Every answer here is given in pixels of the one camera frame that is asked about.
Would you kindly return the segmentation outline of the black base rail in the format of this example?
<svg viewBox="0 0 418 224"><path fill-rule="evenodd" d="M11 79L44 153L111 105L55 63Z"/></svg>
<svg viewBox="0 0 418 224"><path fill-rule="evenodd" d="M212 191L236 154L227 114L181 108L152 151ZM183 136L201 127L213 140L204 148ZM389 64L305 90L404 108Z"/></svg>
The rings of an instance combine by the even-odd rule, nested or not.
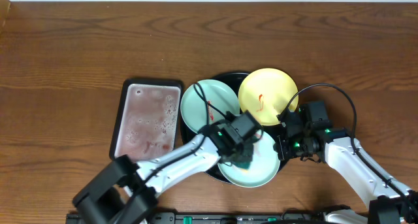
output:
<svg viewBox="0 0 418 224"><path fill-rule="evenodd" d="M147 224L253 224L279 220L310 220L310 214L281 215L221 215L221 214L175 214L156 213L142 223Z"/></svg>

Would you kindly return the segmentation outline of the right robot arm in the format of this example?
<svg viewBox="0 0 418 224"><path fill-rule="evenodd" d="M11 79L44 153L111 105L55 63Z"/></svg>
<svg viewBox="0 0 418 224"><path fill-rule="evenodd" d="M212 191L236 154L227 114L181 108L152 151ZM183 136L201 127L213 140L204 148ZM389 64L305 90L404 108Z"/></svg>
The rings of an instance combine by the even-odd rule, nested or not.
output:
<svg viewBox="0 0 418 224"><path fill-rule="evenodd" d="M417 192L386 172L351 131L335 128L323 106L303 105L278 115L281 133L274 149L280 160L325 163L339 173L368 209L367 216L346 206L321 212L322 223L416 223Z"/></svg>

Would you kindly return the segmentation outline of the light blue plate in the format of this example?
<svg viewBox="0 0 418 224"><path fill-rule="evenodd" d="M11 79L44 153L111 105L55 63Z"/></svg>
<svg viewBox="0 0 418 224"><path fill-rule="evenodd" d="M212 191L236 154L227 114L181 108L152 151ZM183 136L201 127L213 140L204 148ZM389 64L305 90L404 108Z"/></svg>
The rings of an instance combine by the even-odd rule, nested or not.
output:
<svg viewBox="0 0 418 224"><path fill-rule="evenodd" d="M211 79L200 80L198 83L204 91L206 100L222 113L226 114L227 111L234 115L240 113L238 97L227 84ZM182 97L180 112L183 121L194 133L206 125L205 108L208 109L210 124L224 119L219 112L204 104L193 86L188 87Z"/></svg>
<svg viewBox="0 0 418 224"><path fill-rule="evenodd" d="M217 164L222 175L234 185L247 188L259 187L271 181L279 171L280 160L273 149L274 139L261 130L255 135L258 136L258 142L255 143L255 155L249 169Z"/></svg>

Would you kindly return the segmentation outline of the rectangular black soapy tray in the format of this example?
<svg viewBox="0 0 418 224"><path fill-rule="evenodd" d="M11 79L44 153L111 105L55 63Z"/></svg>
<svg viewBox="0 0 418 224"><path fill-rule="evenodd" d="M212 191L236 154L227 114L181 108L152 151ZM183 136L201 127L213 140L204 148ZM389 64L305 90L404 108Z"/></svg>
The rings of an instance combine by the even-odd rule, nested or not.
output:
<svg viewBox="0 0 418 224"><path fill-rule="evenodd" d="M183 83L157 78L128 78L122 85L109 158L127 155L142 161L174 149Z"/></svg>

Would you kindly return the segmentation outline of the light blue plate front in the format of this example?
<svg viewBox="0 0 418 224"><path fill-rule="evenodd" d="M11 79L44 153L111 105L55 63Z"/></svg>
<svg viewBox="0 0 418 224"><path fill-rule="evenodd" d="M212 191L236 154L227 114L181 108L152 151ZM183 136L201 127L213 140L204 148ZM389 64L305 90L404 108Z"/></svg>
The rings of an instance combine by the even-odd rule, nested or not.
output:
<svg viewBox="0 0 418 224"><path fill-rule="evenodd" d="M258 136L258 142L255 143L255 155L249 169L217 164L222 175L234 185L247 188L259 187L271 181L279 171L280 160L273 149L274 139L261 130L255 135Z"/></svg>

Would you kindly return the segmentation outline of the yellow plate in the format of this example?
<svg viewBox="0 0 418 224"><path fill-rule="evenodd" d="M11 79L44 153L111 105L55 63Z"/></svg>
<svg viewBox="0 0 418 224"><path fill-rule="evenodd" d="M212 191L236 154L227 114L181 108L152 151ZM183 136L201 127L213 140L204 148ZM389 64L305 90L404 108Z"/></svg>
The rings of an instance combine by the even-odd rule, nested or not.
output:
<svg viewBox="0 0 418 224"><path fill-rule="evenodd" d="M286 106L295 111L298 105L295 81L285 72L264 68L250 73L238 90L238 101L243 112L248 111L264 126L279 124L277 115Z"/></svg>

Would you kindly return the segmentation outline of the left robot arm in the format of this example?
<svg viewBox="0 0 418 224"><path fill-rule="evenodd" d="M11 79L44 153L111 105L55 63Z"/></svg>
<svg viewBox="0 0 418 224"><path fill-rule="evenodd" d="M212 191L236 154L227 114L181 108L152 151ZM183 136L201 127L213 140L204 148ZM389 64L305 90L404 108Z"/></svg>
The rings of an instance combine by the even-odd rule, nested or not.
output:
<svg viewBox="0 0 418 224"><path fill-rule="evenodd" d="M172 186L209 170L222 157L245 154L240 146L259 130L259 125L205 125L187 144L157 159L134 163L121 156L82 188L72 203L85 223L140 223Z"/></svg>

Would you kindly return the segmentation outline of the green yellow sponge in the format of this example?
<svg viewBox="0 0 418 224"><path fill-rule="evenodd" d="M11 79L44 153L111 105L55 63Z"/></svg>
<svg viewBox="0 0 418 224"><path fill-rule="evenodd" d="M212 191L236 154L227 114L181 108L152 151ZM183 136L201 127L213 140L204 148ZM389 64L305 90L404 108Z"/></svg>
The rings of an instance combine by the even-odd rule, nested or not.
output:
<svg viewBox="0 0 418 224"><path fill-rule="evenodd" d="M249 169L255 155L254 144L243 144L242 147L234 154L232 163L238 168Z"/></svg>

